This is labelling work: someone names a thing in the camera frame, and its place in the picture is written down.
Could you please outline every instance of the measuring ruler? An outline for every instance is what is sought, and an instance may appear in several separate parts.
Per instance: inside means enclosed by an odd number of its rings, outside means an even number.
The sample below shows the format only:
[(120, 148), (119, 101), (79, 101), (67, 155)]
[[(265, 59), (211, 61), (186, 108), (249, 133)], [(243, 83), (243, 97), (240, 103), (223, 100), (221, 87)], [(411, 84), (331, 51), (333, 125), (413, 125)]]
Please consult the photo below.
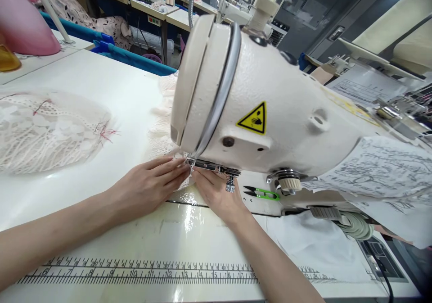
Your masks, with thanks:
[[(346, 283), (314, 270), (298, 267), (313, 284)], [(375, 275), (368, 271), (371, 280)], [(16, 284), (259, 284), (249, 264), (174, 262), (131, 259), (57, 257)]]

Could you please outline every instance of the lace fabric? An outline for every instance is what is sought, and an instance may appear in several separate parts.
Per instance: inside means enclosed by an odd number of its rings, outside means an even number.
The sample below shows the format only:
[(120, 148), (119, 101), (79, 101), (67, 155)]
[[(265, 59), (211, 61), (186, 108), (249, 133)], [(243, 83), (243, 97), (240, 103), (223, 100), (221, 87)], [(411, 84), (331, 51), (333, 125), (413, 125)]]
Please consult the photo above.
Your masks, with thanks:
[(85, 160), (113, 131), (111, 115), (80, 96), (0, 92), (0, 173), (42, 172)]
[[(187, 153), (171, 140), (171, 109), (174, 101), (174, 92), (176, 90), (178, 72), (169, 76), (161, 77), (159, 80), (159, 89), (163, 99), (159, 107), (153, 108), (152, 112), (157, 115), (156, 123), (148, 133), (150, 150), (148, 159), (153, 160), (164, 155), (171, 155), (176, 158), (186, 157)], [(187, 178), (180, 186), (179, 190), (184, 189), (190, 183), (190, 177)]]

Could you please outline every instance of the white sewing machine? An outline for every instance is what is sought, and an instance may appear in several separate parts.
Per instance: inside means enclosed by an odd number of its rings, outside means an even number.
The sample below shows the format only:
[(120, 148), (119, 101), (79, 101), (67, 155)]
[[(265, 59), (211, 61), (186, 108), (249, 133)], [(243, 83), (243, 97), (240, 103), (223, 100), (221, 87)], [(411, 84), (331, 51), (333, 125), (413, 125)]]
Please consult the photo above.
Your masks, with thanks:
[[(274, 16), (275, 12), (278, 10), (278, 5), (276, 3), (268, 4), (268, 11), (272, 12), (271, 16)], [(256, 5), (252, 5), (245, 0), (218, 0), (216, 23), (222, 23), (224, 19), (229, 19), (236, 22), (238, 25), (247, 25), (252, 20), (256, 9)], [(265, 23), (262, 31), (265, 37), (268, 38), (271, 35), (272, 27), (268, 23)]]
[[(432, 2), (425, 3), (432, 12)], [(190, 153), (192, 165), (225, 172), (228, 191), (234, 191), (233, 178), (249, 170), (268, 174), (268, 182), (276, 179), (293, 194), (301, 181), (337, 166), (360, 137), (407, 140), (301, 72), (292, 56), (256, 30), (202, 16), (188, 45), (193, 47), (183, 54), (171, 138)]]

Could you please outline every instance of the finger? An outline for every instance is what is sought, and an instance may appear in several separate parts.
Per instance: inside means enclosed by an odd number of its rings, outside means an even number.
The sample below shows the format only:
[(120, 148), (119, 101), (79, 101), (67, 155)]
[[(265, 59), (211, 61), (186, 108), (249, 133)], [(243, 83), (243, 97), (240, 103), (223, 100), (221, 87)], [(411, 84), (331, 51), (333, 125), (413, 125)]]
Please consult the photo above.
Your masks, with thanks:
[(217, 185), (221, 182), (221, 179), (216, 175), (217, 172), (215, 173), (213, 171), (201, 168), (198, 168), (197, 170), (201, 175), (205, 176), (212, 184)]
[(209, 182), (208, 179), (203, 175), (201, 175), (198, 171), (192, 172), (192, 178), (193, 180), (195, 180), (195, 185), (197, 186), (198, 191), (201, 197), (203, 198), (204, 202), (206, 202), (206, 204), (209, 205), (207, 192), (211, 194), (212, 189), (214, 187), (213, 184)]
[(201, 173), (201, 171), (193, 171), (192, 177), (201, 194), (211, 194), (215, 191), (214, 185)]
[(156, 159), (153, 159), (149, 162), (141, 164), (141, 167), (146, 169), (146, 170), (151, 170), (151, 169), (156, 168), (157, 166), (160, 166), (161, 164), (170, 162), (171, 160), (172, 160), (172, 157), (170, 157), (170, 156), (160, 157), (160, 158), (156, 158)]
[(216, 176), (218, 176), (218, 178), (220, 179), (226, 179), (226, 174), (224, 173), (218, 173), (218, 172), (213, 172)]
[(162, 176), (167, 172), (176, 169), (177, 166), (181, 165), (183, 162), (185, 162), (185, 158), (172, 159), (169, 162), (165, 162), (160, 166), (157, 166), (156, 168), (152, 169), (152, 171), (155, 176)]
[(170, 172), (167, 172), (165, 175), (157, 177), (163, 185), (166, 185), (171, 180), (176, 179), (179, 175), (185, 172), (190, 171), (190, 166), (188, 164), (183, 164), (180, 167), (174, 168), (174, 170), (171, 170)]
[(164, 186), (164, 189), (168, 192), (168, 195), (165, 200), (167, 200), (171, 193), (178, 190), (178, 188), (181, 186), (181, 184), (186, 180), (186, 178), (189, 177), (189, 170), (181, 173), (178, 175), (175, 179), (171, 180), (168, 184)]

